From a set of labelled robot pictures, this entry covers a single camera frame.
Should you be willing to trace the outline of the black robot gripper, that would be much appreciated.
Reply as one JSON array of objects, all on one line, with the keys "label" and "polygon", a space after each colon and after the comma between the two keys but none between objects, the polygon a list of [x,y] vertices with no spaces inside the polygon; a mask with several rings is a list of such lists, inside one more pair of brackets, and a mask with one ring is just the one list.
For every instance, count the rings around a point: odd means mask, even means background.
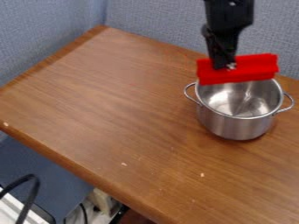
[{"label": "black robot gripper", "polygon": [[215,70],[236,65],[239,34],[253,24],[255,0],[203,0],[205,24],[201,35],[207,41],[209,60]]}]

